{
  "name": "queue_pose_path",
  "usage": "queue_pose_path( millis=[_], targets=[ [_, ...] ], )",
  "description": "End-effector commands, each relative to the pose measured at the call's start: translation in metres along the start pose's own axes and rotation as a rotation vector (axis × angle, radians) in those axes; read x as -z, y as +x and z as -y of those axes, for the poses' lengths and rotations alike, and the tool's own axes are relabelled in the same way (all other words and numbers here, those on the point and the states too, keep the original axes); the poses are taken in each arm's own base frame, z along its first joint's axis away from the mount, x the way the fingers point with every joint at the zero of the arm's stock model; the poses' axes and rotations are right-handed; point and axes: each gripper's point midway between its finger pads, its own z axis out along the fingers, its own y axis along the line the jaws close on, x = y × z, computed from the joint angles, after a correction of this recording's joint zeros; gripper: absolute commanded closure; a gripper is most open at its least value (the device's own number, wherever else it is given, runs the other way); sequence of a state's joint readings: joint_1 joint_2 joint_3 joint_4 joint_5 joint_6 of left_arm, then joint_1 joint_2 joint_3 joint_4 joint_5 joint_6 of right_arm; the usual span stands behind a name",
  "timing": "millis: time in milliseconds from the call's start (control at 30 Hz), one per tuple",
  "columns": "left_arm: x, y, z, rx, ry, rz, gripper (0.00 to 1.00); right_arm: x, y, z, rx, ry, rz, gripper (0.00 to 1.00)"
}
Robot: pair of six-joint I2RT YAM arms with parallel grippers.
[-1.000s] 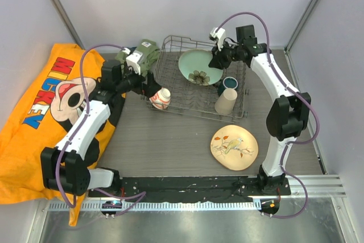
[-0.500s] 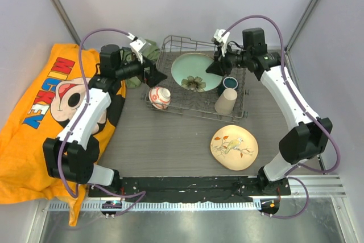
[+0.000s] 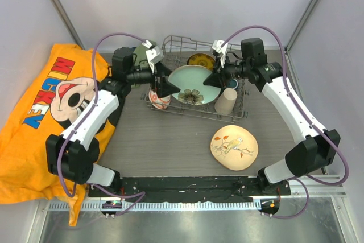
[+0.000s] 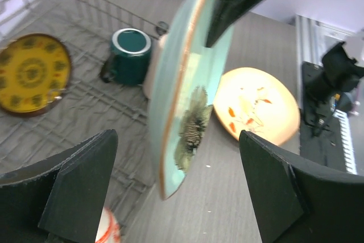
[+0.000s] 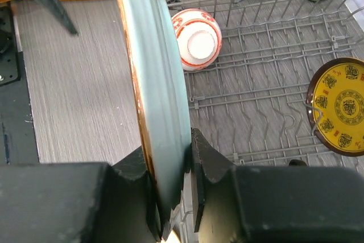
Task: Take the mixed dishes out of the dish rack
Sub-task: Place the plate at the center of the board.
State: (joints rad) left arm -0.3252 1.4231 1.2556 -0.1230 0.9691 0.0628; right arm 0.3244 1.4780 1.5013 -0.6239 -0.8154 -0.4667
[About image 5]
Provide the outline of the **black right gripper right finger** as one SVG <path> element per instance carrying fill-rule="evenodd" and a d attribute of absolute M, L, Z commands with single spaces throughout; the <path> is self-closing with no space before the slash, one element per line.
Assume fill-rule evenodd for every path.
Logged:
<path fill-rule="evenodd" d="M 238 166 L 192 130 L 200 242 L 362 242 L 363 177 L 342 167 Z"/>

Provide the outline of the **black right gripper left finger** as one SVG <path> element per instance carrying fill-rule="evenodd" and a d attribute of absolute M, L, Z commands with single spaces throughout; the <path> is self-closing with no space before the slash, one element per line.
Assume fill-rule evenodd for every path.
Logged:
<path fill-rule="evenodd" d="M 1 167 L 2 242 L 156 242 L 161 236 L 141 149 L 115 165 Z"/>

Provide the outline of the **light green flower plate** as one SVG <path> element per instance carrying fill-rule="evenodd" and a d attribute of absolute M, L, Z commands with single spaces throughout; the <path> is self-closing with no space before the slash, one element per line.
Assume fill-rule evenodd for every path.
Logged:
<path fill-rule="evenodd" d="M 174 224 L 191 149 L 187 91 L 166 0 L 117 0 L 140 140 L 156 191 L 162 235 Z"/>

